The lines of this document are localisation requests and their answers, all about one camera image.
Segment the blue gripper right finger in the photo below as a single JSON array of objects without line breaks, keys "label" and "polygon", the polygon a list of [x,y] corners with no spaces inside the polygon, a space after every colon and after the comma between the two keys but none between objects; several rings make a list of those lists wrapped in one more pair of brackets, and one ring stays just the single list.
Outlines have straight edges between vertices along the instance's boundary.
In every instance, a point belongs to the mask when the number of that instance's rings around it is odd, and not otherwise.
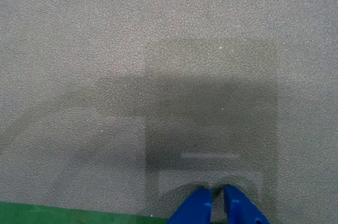
[{"label": "blue gripper right finger", "polygon": [[265,215],[237,187],[223,188],[224,211],[230,224],[270,224]]}]

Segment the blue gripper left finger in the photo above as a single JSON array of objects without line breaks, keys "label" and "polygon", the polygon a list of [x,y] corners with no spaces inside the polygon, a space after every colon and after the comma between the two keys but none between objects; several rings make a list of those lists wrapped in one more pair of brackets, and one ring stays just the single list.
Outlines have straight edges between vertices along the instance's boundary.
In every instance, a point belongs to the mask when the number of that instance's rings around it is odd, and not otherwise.
[{"label": "blue gripper left finger", "polygon": [[211,212],[212,192],[207,188],[199,188],[182,202],[167,223],[210,224]]}]

